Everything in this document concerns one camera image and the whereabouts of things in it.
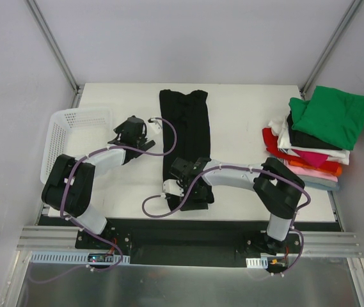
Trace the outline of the black graphic t-shirt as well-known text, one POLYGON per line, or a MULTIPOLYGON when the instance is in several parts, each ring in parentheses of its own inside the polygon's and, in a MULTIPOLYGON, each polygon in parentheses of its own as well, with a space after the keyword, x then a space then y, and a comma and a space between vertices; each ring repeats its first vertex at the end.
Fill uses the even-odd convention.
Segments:
POLYGON ((161 117, 169 121, 176 130, 163 125, 163 150, 167 152, 175 146, 172 153, 163 158, 163 180, 174 179, 170 168, 175 159, 195 163, 199 158, 210 157, 210 123, 207 108, 208 93, 195 90, 189 94, 178 91, 159 92, 161 117))

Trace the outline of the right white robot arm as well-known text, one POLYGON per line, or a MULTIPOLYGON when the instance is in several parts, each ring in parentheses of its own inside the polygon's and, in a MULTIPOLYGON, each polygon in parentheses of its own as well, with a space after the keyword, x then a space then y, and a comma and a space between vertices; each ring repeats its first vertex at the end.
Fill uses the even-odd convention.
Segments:
POLYGON ((181 204, 208 204, 210 188, 227 186, 257 194, 269 211, 265 233, 250 239, 251 245, 263 253, 276 255, 287 246, 287 235, 305 183, 275 158, 262 164, 228 164, 200 157, 196 162, 176 159, 170 167, 173 178, 162 185, 166 196, 178 196, 181 204))

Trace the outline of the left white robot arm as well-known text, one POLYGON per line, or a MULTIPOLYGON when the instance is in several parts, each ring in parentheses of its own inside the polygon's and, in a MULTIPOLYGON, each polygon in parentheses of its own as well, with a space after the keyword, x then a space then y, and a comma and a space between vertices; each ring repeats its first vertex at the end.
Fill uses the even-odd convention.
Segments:
POLYGON ((108 247, 115 234, 113 225, 91 204, 93 181, 108 171, 138 158, 155 145, 148 140, 146 123, 135 116, 114 129, 116 137, 90 158, 57 157, 42 191, 42 201, 91 231, 90 241, 108 247))

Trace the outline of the white plastic basket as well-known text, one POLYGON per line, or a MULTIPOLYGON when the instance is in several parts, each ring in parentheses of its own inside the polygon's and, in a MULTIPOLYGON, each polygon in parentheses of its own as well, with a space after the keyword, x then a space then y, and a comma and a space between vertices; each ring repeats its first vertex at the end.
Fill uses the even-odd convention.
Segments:
POLYGON ((45 184, 58 156, 82 157, 113 139, 112 112, 107 107, 66 109, 49 121, 40 172, 45 184))

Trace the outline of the white folded t-shirt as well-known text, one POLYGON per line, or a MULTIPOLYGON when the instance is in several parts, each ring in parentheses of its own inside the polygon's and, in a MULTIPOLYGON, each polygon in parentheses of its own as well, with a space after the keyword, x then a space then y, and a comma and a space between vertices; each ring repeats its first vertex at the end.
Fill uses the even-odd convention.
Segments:
POLYGON ((303 148, 294 146, 290 140, 290 127, 286 117, 273 118, 268 127, 271 128, 273 136, 278 138, 277 147, 280 152, 294 157, 300 157, 306 162, 312 162, 312 166, 317 167, 318 162, 338 162, 343 165, 350 163, 350 151, 329 150, 320 148, 303 148))

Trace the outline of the black folded t-shirt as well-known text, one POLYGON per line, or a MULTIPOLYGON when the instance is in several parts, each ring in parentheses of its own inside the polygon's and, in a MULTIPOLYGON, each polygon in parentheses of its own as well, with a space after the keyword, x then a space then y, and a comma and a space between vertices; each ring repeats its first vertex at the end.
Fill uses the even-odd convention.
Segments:
POLYGON ((317 137, 311 136, 305 132, 293 130, 292 113, 287 116, 287 125, 289 130, 289 138, 292 146, 301 148, 313 148, 313 149, 324 149, 324 150, 342 150, 339 147, 326 143, 318 139, 317 137))

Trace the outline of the magenta folded t-shirt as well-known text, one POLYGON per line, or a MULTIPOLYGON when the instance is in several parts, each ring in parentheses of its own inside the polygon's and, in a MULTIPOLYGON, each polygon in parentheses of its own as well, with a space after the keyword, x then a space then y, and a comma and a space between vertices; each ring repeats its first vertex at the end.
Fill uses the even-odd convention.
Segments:
POLYGON ((319 168, 328 159, 328 155, 323 153, 307 152, 302 150, 293 150, 293 152, 302 158, 302 160, 315 168, 319 168))

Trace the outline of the light blue folded t-shirt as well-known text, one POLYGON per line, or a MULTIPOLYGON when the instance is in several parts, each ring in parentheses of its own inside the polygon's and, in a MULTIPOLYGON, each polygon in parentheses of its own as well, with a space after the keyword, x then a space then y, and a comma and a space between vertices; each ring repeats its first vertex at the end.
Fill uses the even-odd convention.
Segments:
POLYGON ((311 187, 314 189, 322 190, 322 191, 338 191, 340 189, 339 185, 336 184, 334 187, 329 187, 322 184, 317 184, 314 182, 305 182, 306 187, 311 187))

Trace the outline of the grey folded t-shirt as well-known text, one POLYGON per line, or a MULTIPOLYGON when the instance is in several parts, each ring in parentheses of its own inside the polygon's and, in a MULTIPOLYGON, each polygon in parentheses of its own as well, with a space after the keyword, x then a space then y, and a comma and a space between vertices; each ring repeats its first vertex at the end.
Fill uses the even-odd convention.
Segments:
POLYGON ((315 177, 303 177, 302 180, 305 182, 314 182, 317 184, 322 184, 322 185, 326 185, 329 187, 334 187, 336 184, 338 184, 337 182, 333 182, 330 180, 325 180, 325 179, 321 179, 321 178, 315 178, 315 177))

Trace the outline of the orange folded t-shirt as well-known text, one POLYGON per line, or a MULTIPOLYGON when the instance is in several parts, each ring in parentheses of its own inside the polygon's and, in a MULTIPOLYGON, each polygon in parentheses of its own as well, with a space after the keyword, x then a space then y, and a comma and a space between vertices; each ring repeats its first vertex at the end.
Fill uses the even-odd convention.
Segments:
POLYGON ((301 168, 305 168, 305 169, 312 169, 315 171, 321 171, 323 173, 328 173, 328 174, 334 175, 336 177, 339 177, 342 174, 342 167, 341 167, 341 165, 339 165, 337 163, 335 163, 334 165, 330 165, 329 167, 321 166, 319 168, 315 168, 309 164, 304 164, 304 163, 300 163, 297 161, 289 161, 289 165, 297 166, 297 167, 301 167, 301 168))

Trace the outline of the green folded t-shirt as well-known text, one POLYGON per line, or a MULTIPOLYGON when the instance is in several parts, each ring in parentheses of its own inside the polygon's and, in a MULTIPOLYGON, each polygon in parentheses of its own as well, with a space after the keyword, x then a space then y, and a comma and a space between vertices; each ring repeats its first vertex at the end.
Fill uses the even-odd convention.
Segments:
POLYGON ((353 150, 364 128, 364 95, 316 86, 310 100, 291 98, 292 129, 353 150))

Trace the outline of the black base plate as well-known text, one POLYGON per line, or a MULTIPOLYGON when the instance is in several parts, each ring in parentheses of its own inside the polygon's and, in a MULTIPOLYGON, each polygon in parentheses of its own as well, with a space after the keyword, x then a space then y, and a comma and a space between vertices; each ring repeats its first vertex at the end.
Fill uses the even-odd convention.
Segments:
POLYGON ((110 219, 114 242, 132 264, 245 267, 267 251, 266 222, 110 219))

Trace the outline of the aluminium rail frame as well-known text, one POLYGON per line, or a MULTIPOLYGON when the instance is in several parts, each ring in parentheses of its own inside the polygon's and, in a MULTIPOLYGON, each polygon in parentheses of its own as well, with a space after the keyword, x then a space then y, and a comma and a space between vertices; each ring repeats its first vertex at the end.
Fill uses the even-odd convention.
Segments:
MULTIPOLYGON (((301 252, 304 256, 358 257, 362 254, 354 233, 333 231, 334 223, 296 223, 285 246, 278 253, 301 252)), ((103 253, 110 244, 102 242, 85 231, 65 223, 25 226, 17 243, 17 249, 31 251, 66 251, 103 253)))

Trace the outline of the left aluminium corner post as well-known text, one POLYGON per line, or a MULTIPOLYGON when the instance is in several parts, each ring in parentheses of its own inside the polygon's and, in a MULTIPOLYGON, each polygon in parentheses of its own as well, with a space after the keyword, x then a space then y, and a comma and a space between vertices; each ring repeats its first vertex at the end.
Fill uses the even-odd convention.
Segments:
POLYGON ((71 68, 69 67, 66 58, 64 57, 61 48, 59 47, 59 44, 54 34, 52 33, 52 29, 48 25, 45 15, 42 13, 38 2, 35 0, 26 0, 25 3, 29 11, 31 12, 34 21, 36 22, 40 32, 42 33, 46 41, 46 44, 49 46, 52 55, 54 56, 54 59, 56 60, 61 72, 63 73, 68 85, 70 86, 74 94, 70 107, 78 108, 81 101, 84 86, 80 85, 77 82, 77 79, 74 77, 74 74, 71 68))

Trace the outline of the aluminium corner post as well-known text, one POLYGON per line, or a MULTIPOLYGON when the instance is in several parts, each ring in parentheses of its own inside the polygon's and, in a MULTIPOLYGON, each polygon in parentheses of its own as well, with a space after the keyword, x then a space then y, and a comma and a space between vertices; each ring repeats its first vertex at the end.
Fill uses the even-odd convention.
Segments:
POLYGON ((59 47, 59 44, 54 34, 52 33, 52 29, 48 25, 45 15, 42 13, 38 2, 35 0, 26 0, 25 3, 29 11, 31 12, 34 21, 36 22, 40 32, 42 33, 46 41, 46 44, 49 46, 52 55, 54 56, 54 59, 56 60, 61 72, 63 73, 68 85, 70 86, 74 94, 70 107, 78 108, 81 101, 84 86, 80 85, 77 82, 77 79, 74 77, 74 74, 71 68, 69 67, 66 58, 64 57, 61 48, 59 47))
POLYGON ((314 82, 326 66, 326 63, 330 59, 331 55, 335 51, 337 45, 340 43, 342 37, 345 35, 348 27, 352 24, 355 16, 364 4, 364 0, 353 0, 349 3, 347 9, 336 25, 334 31, 329 37, 323 50, 321 51, 317 61, 315 62, 312 70, 308 74, 306 81, 299 88, 301 98, 304 100, 308 91, 312 88, 314 82))

